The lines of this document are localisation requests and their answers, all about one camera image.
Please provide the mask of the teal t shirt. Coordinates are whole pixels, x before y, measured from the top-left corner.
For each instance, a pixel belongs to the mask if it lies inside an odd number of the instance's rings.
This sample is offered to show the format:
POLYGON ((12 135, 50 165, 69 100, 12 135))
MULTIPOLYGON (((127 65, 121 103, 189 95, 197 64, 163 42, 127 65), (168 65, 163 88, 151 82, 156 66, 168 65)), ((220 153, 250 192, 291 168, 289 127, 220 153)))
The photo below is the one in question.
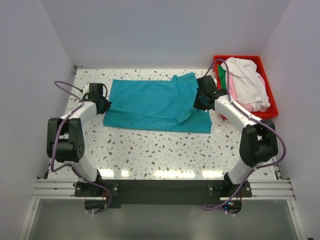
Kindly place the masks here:
POLYGON ((111 106, 104 115, 105 127, 209 134, 210 114, 193 107, 197 94, 193 72, 171 80, 123 80, 112 82, 111 106))

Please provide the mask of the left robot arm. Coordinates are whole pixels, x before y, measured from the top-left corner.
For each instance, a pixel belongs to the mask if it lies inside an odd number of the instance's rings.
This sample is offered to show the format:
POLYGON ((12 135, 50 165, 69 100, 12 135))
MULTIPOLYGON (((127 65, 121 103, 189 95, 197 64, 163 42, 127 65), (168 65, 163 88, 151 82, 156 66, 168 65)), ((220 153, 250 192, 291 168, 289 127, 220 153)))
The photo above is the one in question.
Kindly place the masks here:
POLYGON ((56 173, 70 168, 78 177, 75 185, 81 193, 111 199, 110 191, 104 186, 102 176, 85 156, 83 126, 96 115, 104 114, 110 107, 107 100, 108 89, 103 83, 86 83, 82 88, 74 87, 83 96, 80 98, 61 86, 62 81, 54 84, 79 101, 67 114, 50 118, 47 123, 46 152, 50 158, 50 171, 56 173))

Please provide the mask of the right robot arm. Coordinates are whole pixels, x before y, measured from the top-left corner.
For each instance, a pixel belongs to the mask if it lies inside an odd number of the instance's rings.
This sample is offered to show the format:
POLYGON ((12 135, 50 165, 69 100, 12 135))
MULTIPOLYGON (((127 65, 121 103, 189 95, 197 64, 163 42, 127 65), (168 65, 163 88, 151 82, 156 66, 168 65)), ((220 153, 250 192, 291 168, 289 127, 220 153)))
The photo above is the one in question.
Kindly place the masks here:
POLYGON ((239 156, 235 166, 223 177, 217 193, 235 196, 253 171, 278 154, 275 124, 263 121, 237 103, 225 89, 217 89, 211 76, 196 80, 197 92, 193 107, 198 110, 214 110, 226 117, 241 133, 239 156))

